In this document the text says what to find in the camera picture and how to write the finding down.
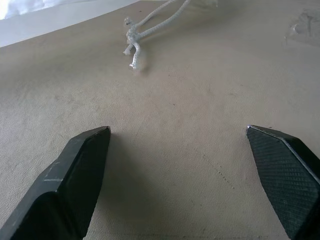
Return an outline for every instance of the white rope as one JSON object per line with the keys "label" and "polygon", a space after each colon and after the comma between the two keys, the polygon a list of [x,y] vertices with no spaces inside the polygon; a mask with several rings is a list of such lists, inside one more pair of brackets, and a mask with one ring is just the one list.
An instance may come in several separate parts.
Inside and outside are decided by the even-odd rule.
{"label": "white rope", "polygon": [[127,17],[124,20],[124,23],[126,25],[131,25],[128,32],[126,33],[126,37],[127,37],[127,43],[129,44],[129,46],[125,49],[125,51],[123,52],[125,55],[129,55],[130,51],[133,47],[135,47],[135,54],[133,56],[133,61],[130,64],[130,66],[133,69],[137,69],[137,63],[138,63],[138,58],[141,52],[141,47],[138,44],[138,41],[144,37],[147,37],[148,35],[153,34],[154,32],[156,32],[158,29],[165,27],[166,25],[170,24],[174,19],[176,19],[177,17],[179,17],[179,15],[183,12],[183,10],[187,7],[187,5],[190,3],[191,0],[185,0],[184,3],[182,4],[182,6],[178,9],[178,11],[176,11],[175,14],[173,14],[171,17],[169,17],[167,20],[159,23],[158,25],[145,30],[144,32],[137,32],[137,28],[141,27],[143,24],[145,24],[148,20],[150,20],[153,16],[155,16],[160,10],[162,10],[164,7],[168,6],[169,4],[176,2],[177,0],[169,0],[166,3],[162,4],[160,7],[158,7],[156,10],[154,10],[153,12],[151,12],[148,16],[146,16],[145,19],[143,19],[142,21],[140,21],[137,24],[133,24],[133,21]]}

